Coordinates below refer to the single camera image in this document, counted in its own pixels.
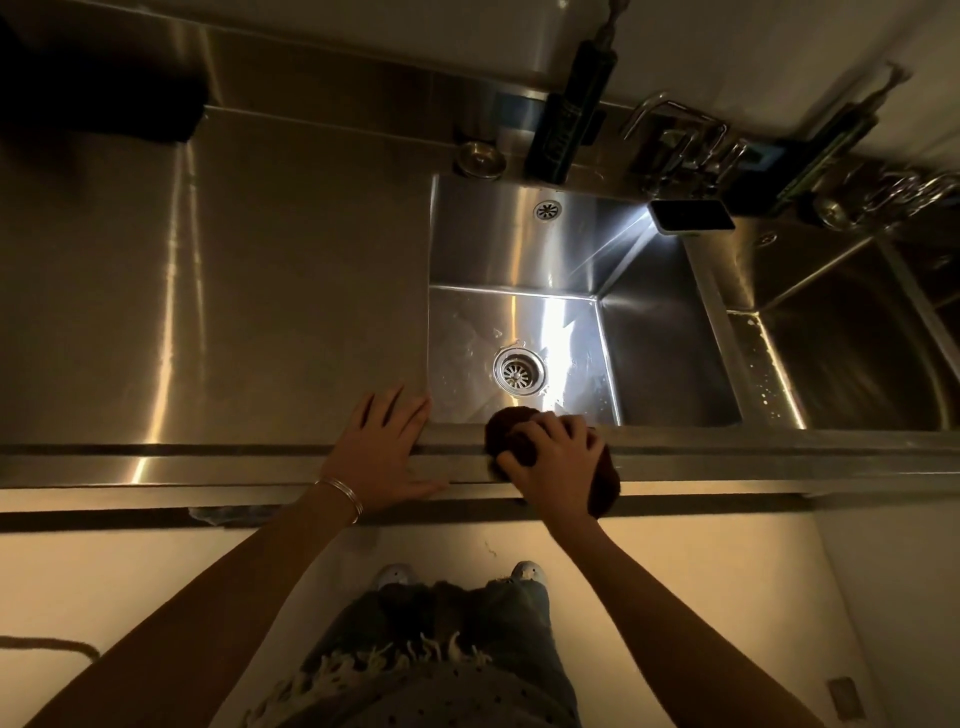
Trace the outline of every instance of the bracelet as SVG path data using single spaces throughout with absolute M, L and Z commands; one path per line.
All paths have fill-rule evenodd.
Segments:
M 314 485 L 318 485 L 320 483 L 332 485 L 338 491 L 347 496 L 350 499 L 350 502 L 353 503 L 353 508 L 357 512 L 356 517 L 350 522 L 350 525 L 353 525 L 359 521 L 360 517 L 363 515 L 363 503 L 360 502 L 360 498 L 357 497 L 357 495 L 353 492 L 353 489 L 350 488 L 347 483 L 345 483 L 343 480 L 337 480 L 335 477 L 322 477 L 320 480 L 314 483 Z

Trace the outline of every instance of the sneaker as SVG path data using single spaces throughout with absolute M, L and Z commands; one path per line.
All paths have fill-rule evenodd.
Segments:
M 377 572 L 373 578 L 370 588 L 373 592 L 378 592 L 388 584 L 419 584 L 420 578 L 409 564 L 389 564 Z
M 517 564 L 511 572 L 510 578 L 528 579 L 536 581 L 544 587 L 546 586 L 546 572 L 540 564 L 535 564 L 532 561 L 521 561 Z

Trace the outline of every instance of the jeans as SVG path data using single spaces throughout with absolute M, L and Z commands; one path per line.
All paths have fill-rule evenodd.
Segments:
M 301 669 L 315 671 L 334 650 L 355 654 L 387 644 L 393 645 L 385 653 L 390 663 L 392 653 L 402 652 L 408 642 L 419 643 L 421 634 L 445 650 L 455 632 L 464 652 L 476 646 L 490 655 L 494 667 L 576 711 L 576 693 L 553 641 L 546 587 L 529 579 L 497 579 L 473 590 L 441 581 L 432 587 L 388 584 L 367 592 L 333 621 Z

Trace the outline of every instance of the stainless steel sink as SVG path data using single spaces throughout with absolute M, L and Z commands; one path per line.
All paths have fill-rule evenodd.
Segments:
M 434 421 L 513 404 L 604 425 L 740 421 L 684 243 L 646 206 L 440 175 L 431 228 Z
M 799 223 L 735 222 L 734 232 L 687 245 L 710 260 L 768 424 L 957 426 L 956 373 L 888 242 Z

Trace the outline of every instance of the drain strainer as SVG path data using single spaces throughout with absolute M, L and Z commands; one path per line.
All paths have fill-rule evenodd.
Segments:
M 493 361 L 493 379 L 508 394 L 530 397 L 546 383 L 543 360 L 522 347 L 510 347 L 500 352 Z
M 560 216 L 563 208 L 556 200 L 544 200 L 534 207 L 534 217 L 538 220 L 553 220 Z

